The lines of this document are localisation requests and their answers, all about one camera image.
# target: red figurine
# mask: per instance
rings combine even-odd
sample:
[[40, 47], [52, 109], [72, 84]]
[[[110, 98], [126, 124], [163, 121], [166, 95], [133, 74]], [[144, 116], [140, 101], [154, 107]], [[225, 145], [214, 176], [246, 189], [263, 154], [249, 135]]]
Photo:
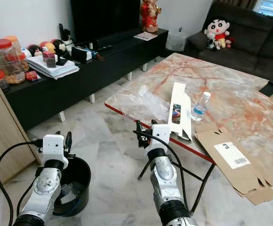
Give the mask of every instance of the red figurine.
[[142, 0], [141, 16], [143, 31], [154, 33], [158, 31], [156, 23], [158, 14], [161, 13], [161, 8], [156, 5], [157, 0]]

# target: small box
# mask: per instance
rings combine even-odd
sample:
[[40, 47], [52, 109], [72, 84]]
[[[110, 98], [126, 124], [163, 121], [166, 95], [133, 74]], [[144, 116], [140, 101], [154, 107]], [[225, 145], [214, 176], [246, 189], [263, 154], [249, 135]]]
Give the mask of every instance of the small box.
[[191, 99], [184, 90], [184, 83], [174, 82], [168, 124], [172, 132], [191, 141]]
[[77, 47], [72, 47], [72, 59], [80, 62], [82, 64], [85, 64], [87, 60], [92, 59], [91, 52], [87, 51], [85, 49], [77, 48]]
[[47, 62], [47, 59], [48, 58], [55, 58], [55, 54], [54, 53], [51, 53], [51, 52], [49, 52], [49, 51], [45, 51], [45, 52], [43, 52], [43, 61], [44, 62]]
[[37, 72], [35, 71], [25, 72], [25, 77], [29, 81], [38, 79]]
[[55, 58], [47, 58], [46, 59], [47, 67], [56, 67], [56, 60]]

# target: television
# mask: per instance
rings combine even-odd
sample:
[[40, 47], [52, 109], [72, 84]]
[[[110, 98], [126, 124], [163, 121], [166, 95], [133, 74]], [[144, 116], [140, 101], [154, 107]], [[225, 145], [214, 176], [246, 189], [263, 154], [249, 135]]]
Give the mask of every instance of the television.
[[139, 27], [140, 0], [71, 0], [76, 44]]

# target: white wall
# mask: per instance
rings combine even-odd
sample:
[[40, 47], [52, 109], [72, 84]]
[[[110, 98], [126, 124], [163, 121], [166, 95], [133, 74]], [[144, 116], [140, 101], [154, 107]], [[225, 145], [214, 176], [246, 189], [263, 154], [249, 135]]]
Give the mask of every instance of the white wall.
[[213, 0], [158, 0], [162, 8], [157, 23], [160, 28], [194, 34], [201, 30]]
[[[158, 0], [158, 25], [170, 31], [198, 32], [212, 0]], [[58, 24], [74, 33], [70, 0], [0, 0], [0, 38], [18, 37], [21, 46], [60, 38]]]
[[22, 47], [60, 39], [59, 23], [73, 32], [70, 0], [0, 0], [0, 38], [15, 35]]

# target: flattened cardboard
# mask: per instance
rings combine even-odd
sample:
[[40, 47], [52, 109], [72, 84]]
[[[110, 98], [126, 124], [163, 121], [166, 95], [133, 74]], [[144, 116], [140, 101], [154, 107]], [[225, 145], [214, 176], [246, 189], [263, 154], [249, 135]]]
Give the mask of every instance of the flattened cardboard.
[[[196, 138], [204, 146], [220, 170], [229, 180], [237, 193], [257, 205], [273, 199], [272, 182], [263, 168], [239, 144], [226, 128], [218, 128], [215, 123], [196, 126]], [[232, 169], [219, 154], [214, 145], [233, 142], [251, 164]]]

